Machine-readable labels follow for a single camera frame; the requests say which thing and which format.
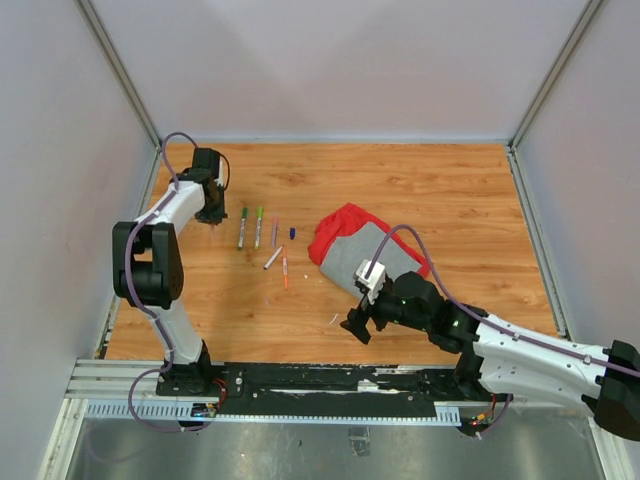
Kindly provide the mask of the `orange white pen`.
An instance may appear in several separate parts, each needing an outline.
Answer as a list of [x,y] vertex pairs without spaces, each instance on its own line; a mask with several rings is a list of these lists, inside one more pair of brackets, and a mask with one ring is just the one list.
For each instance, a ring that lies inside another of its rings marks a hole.
[[244,247],[244,239],[245,239],[245,231],[246,231],[247,219],[246,220],[240,219],[239,238],[238,238],[238,243],[237,243],[237,249],[239,251],[241,251],[243,249],[243,247]]

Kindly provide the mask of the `white marker green end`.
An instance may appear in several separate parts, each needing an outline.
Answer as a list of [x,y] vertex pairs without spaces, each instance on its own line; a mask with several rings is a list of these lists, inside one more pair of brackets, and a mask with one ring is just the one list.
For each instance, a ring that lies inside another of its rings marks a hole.
[[261,230],[262,230],[262,219],[257,218],[256,215],[256,227],[255,227],[255,237],[254,237],[254,249],[258,250],[261,244]]

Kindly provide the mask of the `purple pen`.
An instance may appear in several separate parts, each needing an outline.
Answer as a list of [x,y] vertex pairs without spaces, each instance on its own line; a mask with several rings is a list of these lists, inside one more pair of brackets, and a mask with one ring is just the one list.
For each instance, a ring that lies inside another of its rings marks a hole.
[[272,219],[271,226],[271,248],[275,249],[277,244],[277,236],[278,236],[278,227],[279,227],[279,215],[276,213]]

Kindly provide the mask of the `orange highlighter pen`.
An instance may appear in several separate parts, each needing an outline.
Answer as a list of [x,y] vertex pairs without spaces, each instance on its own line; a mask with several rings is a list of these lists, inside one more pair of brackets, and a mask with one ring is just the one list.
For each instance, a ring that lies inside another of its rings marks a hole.
[[285,291],[289,288],[289,275],[288,275],[288,257],[286,246],[282,245],[282,273],[283,273],[283,285]]

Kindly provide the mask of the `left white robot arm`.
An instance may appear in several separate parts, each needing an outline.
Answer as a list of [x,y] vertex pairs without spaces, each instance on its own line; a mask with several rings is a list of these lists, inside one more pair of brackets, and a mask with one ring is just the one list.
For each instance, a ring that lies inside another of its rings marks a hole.
[[163,345],[156,386],[161,396],[205,395],[214,385],[208,348],[181,300],[184,268],[178,236],[190,220],[213,226],[227,217],[227,167],[220,152],[196,147],[191,166],[172,178],[148,212],[112,229],[115,294],[147,317]]

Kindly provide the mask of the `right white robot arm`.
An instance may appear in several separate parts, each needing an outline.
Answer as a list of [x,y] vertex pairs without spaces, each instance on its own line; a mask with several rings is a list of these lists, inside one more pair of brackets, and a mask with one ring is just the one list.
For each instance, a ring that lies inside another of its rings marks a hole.
[[608,347],[554,338],[485,310],[443,297],[416,272],[391,279],[357,273],[362,298],[342,322],[362,343],[393,323],[420,331],[458,355],[453,387],[466,400],[496,394],[574,407],[609,433],[639,438],[639,351],[615,340]]

